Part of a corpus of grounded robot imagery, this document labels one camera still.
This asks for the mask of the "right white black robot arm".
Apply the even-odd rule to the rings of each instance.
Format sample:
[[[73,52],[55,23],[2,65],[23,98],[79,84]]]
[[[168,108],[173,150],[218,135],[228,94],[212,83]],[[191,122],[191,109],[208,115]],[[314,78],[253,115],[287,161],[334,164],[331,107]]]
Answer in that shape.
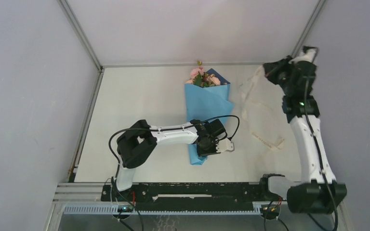
[[[326,157],[320,132],[320,112],[312,96],[316,65],[294,61],[290,56],[263,65],[265,77],[283,90],[282,109],[297,143],[301,181],[281,174],[264,174],[259,194],[265,200],[277,196],[287,201],[292,213],[331,214],[346,197]]]

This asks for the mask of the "blue wrapping paper sheet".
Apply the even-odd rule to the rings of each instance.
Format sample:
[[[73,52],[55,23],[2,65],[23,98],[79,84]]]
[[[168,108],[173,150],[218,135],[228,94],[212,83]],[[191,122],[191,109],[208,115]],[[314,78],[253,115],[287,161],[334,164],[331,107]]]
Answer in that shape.
[[[221,82],[220,86],[210,87],[208,76],[215,74]],[[216,116],[230,115],[234,104],[229,101],[231,84],[215,70],[205,71],[203,86],[185,84],[186,119],[204,121]]]

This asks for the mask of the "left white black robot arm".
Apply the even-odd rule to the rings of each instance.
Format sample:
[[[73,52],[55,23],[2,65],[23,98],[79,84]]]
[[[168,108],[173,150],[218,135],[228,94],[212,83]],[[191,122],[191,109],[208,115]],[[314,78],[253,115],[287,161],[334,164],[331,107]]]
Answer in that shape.
[[[193,119],[167,127],[152,126],[142,119],[117,134],[117,150],[112,154],[119,165],[112,181],[112,193],[121,201],[127,200],[132,193],[136,168],[145,163],[158,145],[189,144],[197,160],[235,149],[219,117],[205,121]]]

